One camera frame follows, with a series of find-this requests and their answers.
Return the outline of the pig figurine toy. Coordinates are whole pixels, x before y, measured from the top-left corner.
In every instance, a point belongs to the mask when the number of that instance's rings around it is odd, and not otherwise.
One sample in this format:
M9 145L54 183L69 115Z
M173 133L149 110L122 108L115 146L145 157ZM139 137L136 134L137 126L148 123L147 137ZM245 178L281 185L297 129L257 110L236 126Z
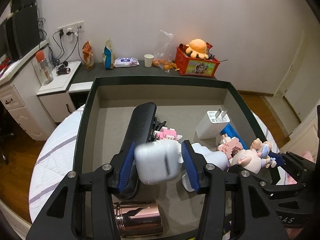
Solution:
M274 168L277 165L276 159L268 154L271 151L270 142L262 142L255 139L248 150L240 150L232 159L231 166L238 165L254 174L258 174L262 168Z

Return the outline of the pink donut block model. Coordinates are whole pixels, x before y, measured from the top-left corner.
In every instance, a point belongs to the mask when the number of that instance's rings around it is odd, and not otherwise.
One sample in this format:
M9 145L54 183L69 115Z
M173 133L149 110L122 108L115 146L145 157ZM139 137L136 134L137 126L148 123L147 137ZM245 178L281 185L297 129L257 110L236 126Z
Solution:
M228 160L231 160L240 150L243 150L243 145L237 137L229 137L228 134L221 135L220 145L217 147L227 155Z

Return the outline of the blue highlighter pen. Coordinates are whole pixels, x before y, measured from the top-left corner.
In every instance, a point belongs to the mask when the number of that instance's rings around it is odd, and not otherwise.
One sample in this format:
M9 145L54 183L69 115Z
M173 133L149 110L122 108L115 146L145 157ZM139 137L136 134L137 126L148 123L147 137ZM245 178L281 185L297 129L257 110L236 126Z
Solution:
M242 144L243 148L245 150L248 149L248 146L246 145L246 143L242 140L242 138L240 137L240 135L238 135L237 131L233 128L233 126L228 123L222 130L221 130L221 135L223 134L227 134L230 138L236 137L238 138L239 142Z

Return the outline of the white charger plug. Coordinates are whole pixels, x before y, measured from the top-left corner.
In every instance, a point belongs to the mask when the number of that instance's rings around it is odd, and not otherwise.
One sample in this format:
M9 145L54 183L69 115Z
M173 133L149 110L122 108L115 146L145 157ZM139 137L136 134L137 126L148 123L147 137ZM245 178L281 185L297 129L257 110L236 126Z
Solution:
M216 137L228 124L230 118L227 110L206 111L204 117L196 127L197 137L201 140Z

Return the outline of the white earbuds case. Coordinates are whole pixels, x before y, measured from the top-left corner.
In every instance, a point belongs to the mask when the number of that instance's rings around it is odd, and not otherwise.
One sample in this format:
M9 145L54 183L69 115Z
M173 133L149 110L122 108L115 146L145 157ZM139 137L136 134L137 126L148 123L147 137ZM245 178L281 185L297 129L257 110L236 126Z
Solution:
M139 179L145 185L174 180L180 173L179 143L174 140L141 144L135 148L134 158Z

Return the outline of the pink white block model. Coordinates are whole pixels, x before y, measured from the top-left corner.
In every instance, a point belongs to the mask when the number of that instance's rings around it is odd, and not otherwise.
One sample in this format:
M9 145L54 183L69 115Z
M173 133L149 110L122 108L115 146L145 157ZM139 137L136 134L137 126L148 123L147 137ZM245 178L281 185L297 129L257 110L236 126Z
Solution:
M183 163L181 143L182 136L177 133L173 128L163 127L160 131L155 132L156 139L159 141L172 140L175 141L178 146L178 163Z

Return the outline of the rose gold cylinder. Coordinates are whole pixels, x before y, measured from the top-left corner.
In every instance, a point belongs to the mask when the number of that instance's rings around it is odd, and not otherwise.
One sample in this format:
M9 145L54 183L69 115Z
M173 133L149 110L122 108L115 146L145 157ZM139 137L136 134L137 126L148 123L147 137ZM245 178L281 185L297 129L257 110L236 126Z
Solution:
M148 237L163 233L161 214L154 200L116 202L113 204L113 209L120 237Z

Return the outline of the white curved plastic device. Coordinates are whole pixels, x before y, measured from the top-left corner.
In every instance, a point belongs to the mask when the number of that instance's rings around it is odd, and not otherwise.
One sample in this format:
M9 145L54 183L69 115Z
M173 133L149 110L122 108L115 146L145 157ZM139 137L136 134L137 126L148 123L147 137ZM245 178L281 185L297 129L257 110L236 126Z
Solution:
M221 170L225 170L228 166L228 158L224 152L221 151L211 151L206 146L202 146L200 143L195 142L192 145L193 150L204 156L207 163L214 164L219 167ZM193 192L195 191L190 184L187 173L182 176L182 184L186 191Z

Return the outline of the black hair clip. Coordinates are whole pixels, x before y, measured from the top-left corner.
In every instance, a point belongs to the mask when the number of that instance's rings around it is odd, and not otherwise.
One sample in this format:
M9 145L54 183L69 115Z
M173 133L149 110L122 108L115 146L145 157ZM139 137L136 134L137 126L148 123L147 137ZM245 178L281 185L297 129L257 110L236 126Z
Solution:
M150 142L157 140L155 136L155 132L160 131L166 125L166 123L167 123L166 121L161 122L161 121L158 121L156 116L154 117L151 133L150 133Z

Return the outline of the pink bedding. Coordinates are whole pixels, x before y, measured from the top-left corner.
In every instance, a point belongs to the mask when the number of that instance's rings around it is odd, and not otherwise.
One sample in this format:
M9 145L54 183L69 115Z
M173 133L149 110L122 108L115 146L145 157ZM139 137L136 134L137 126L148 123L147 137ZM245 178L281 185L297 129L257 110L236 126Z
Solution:
M304 151L304 152L302 153L302 157L303 157L304 159L307 159L307 160L313 162L313 163L315 162L310 151Z

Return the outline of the white striped quilt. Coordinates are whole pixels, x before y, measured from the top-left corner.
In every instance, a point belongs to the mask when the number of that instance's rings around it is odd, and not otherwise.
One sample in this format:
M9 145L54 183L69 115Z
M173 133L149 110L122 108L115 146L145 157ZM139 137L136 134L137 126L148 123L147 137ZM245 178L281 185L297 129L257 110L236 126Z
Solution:
M60 181L73 169L83 111L84 106L81 106L57 126L37 158L29 187L29 214L32 223Z

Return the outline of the pink black storage box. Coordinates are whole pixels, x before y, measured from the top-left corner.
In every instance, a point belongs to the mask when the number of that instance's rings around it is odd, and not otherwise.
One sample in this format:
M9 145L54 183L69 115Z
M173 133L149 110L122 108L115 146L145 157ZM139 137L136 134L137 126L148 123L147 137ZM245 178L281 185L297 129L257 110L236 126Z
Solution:
M131 145L189 140L211 150L220 136L200 139L196 128L208 111L222 110L243 147L254 139L265 141L258 123L236 89L228 82L196 77L115 76L92 83L76 141L74 170L83 202L82 234L90 237L93 172Z

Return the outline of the orange octopus plush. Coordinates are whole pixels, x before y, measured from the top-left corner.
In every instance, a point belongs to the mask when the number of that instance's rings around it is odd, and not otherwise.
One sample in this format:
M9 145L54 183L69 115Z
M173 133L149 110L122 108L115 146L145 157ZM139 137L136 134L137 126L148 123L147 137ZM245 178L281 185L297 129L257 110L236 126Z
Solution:
M187 48L185 53L192 58L199 58L199 59L208 59L209 56L207 55L207 44L202 39L194 39L186 45Z

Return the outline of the wet wipes pack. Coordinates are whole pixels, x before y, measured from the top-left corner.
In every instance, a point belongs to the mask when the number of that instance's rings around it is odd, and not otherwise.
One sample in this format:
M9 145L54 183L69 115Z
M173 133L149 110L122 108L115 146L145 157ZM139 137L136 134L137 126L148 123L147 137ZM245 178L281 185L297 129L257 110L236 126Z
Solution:
M119 57L114 61L115 68L135 67L139 65L139 61L134 57Z

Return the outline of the blue white snack bag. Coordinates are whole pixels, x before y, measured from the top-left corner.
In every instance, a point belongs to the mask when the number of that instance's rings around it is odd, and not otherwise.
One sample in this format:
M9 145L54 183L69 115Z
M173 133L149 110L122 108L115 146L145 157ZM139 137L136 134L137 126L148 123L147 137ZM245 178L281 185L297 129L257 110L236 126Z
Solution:
M105 70L113 69L114 61L115 61L115 58L114 58L114 53L112 49L112 41L109 38L105 43L105 47L103 51L103 64L104 64Z

